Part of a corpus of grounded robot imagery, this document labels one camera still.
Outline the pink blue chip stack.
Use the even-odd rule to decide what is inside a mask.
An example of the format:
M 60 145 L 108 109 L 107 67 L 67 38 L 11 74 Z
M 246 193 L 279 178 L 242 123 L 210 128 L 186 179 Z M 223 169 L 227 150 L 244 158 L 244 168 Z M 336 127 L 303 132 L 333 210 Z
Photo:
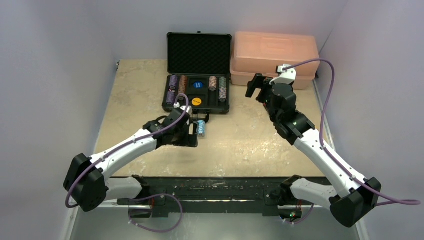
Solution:
M 227 101 L 227 89 L 225 87 L 220 87 L 218 90 L 218 100 L 223 103 Z

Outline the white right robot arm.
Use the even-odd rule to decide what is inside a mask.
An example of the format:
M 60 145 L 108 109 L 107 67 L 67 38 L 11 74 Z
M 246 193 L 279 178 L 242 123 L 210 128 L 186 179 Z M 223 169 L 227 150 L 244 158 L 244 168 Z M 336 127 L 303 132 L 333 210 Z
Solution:
M 374 177 L 366 178 L 326 142 L 321 143 L 320 131 L 297 110 L 293 87 L 271 80 L 256 74 L 245 96 L 250 98 L 256 89 L 260 90 L 256 100 L 263 104 L 277 133 L 307 156 L 330 182 L 321 185 L 294 175 L 282 183 L 280 202 L 308 201 L 328 209 L 344 227 L 354 226 L 377 206 L 381 183 Z

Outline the grey green chip stack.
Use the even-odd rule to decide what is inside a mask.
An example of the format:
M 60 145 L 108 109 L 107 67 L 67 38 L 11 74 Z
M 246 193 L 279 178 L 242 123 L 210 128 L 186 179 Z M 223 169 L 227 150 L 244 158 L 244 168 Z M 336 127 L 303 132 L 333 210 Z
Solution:
M 227 78 L 222 76 L 218 79 L 218 90 L 225 91 L 227 89 Z

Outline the pink poker chip stack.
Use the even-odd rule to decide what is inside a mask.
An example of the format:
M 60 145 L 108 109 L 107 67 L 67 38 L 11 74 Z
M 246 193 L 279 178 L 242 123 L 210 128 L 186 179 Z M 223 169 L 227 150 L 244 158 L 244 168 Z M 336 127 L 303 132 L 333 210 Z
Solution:
M 208 81 L 208 89 L 210 91 L 216 91 L 218 85 L 218 79 L 215 76 L 210 76 Z

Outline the light blue chip stack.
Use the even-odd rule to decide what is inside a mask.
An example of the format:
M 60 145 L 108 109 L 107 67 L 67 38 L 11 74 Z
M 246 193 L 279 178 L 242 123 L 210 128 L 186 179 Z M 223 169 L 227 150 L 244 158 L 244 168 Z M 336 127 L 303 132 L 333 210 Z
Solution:
M 197 135 L 199 137 L 205 137 L 206 136 L 206 122 L 204 120 L 198 120 L 197 121 Z

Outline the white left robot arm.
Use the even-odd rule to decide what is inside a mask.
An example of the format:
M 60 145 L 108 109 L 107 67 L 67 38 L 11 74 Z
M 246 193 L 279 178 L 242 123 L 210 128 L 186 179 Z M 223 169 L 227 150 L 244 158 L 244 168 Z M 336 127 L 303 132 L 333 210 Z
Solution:
M 189 97 L 180 92 L 171 102 L 167 116 L 147 122 L 126 140 L 102 152 L 72 159 L 63 187 L 67 191 L 65 206 L 80 207 L 89 212 L 104 201 L 129 199 L 138 205 L 146 203 L 149 191 L 136 177 L 114 178 L 114 174 L 136 160 L 163 146 L 196 148 L 198 121 L 193 120 Z

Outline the brown chip stack upright-facing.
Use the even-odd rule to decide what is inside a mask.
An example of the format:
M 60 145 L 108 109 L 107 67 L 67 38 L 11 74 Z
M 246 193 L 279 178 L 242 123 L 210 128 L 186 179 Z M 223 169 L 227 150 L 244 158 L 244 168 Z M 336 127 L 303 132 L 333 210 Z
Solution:
M 187 85 L 188 85 L 188 77 L 185 76 L 185 75 L 180 76 L 179 85 L 178 85 L 178 92 L 184 94 L 187 90 Z

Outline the brown chip stack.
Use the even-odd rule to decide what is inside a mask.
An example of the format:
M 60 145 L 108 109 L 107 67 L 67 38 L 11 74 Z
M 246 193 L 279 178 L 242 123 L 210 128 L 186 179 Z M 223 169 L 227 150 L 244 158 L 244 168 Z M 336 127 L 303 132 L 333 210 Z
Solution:
M 183 101 L 185 99 L 185 96 L 186 96 L 185 90 L 179 90 L 178 91 L 177 99 L 179 101 Z

